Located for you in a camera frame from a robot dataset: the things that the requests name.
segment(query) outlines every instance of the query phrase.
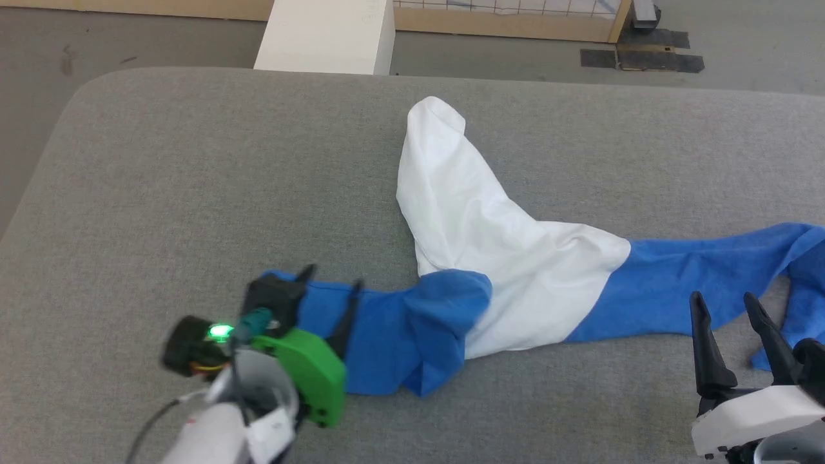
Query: gray floor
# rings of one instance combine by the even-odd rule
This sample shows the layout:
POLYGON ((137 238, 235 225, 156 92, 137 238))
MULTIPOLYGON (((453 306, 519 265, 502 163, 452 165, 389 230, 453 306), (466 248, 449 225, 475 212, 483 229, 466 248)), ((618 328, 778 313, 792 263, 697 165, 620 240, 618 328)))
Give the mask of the gray floor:
MULTIPOLYGON (((661 27, 688 31, 700 74, 579 66, 545 40, 398 33, 393 73, 825 95, 825 2, 658 0, 661 27)), ((0 8, 0 237, 52 126, 92 78, 146 66, 251 68, 264 23, 0 8)))

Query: floor stain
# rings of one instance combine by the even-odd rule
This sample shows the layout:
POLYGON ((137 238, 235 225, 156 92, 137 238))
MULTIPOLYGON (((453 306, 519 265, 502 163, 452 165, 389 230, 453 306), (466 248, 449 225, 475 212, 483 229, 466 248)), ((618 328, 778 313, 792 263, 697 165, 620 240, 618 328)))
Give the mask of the floor stain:
POLYGON ((74 73, 73 61, 78 57, 78 52, 70 50, 69 46, 63 47, 63 56, 60 57, 60 72, 67 77, 74 73))

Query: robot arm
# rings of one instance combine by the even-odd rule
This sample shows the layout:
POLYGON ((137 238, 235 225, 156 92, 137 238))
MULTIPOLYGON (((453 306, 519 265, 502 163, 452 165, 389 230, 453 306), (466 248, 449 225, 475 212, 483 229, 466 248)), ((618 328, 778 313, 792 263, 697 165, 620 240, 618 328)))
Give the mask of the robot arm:
POLYGON ((791 350, 751 293, 745 294, 751 326, 760 335, 774 382, 763 389, 736 388, 710 331, 710 313, 699 292, 691 296, 699 415, 691 435, 696 453, 724 456, 730 464, 768 461, 825 463, 825 347, 813 339, 791 350))
MULTIPOLYGON (((354 285, 332 335, 321 339, 295 327, 313 273, 309 266, 294 282, 272 274, 253 281, 235 327, 195 316, 177 324, 162 364, 183 376, 203 376, 210 388, 162 464, 274 464, 286 455, 305 420, 320 427, 336 425, 347 380, 343 359, 361 283, 354 285)), ((147 423, 127 464, 153 422, 180 402, 173 401, 147 423)))

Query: cloth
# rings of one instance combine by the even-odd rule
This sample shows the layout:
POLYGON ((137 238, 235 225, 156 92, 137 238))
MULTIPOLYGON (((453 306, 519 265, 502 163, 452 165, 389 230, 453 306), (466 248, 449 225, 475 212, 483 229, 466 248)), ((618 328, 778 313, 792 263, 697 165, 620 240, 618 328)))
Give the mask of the cloth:
MULTIPOLYGON (((422 276, 404 291, 362 291, 346 347, 346 390, 389 395, 404 385, 419 396, 432 393, 464 365, 464 336, 487 309, 490 292, 483 274, 454 269, 422 276)), ((347 284, 310 282, 298 327, 328 337, 350 293, 347 284)))
MULTIPOLYGON (((547 187, 552 195, 553 186, 547 187)), ((493 284, 467 335, 467 358, 562 341, 691 333, 701 291, 714 327, 744 312, 781 273, 792 293, 783 335, 825 341, 825 229, 781 224, 711 240, 630 241, 587 225, 537 221, 498 183, 464 137, 464 118, 428 97, 408 114, 398 203, 418 272, 458 268, 493 284)), ((767 369, 764 350, 754 366, 767 369)))

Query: gray fabric surface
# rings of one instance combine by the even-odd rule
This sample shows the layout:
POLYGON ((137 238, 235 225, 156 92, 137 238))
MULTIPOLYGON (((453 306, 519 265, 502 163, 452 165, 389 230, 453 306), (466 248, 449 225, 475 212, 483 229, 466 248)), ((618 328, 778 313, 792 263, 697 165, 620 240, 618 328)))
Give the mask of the gray fabric surface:
MULTIPOLYGON (((69 103, 0 242, 0 462, 121 462, 139 426, 198 387, 158 366, 185 314, 232 319, 267 268, 415 282, 394 200, 405 116, 438 96, 535 218, 629 238, 825 222, 825 100, 238 69, 109 74, 69 103)), ((778 315, 780 282, 765 299, 778 315)), ((673 310, 687 310, 683 307, 673 310)), ((740 384, 758 347, 718 332, 740 384)), ((561 344, 468 362, 432 397, 351 397, 291 461, 693 462, 691 343, 561 344)), ((150 434, 162 456, 185 417, 150 434)))

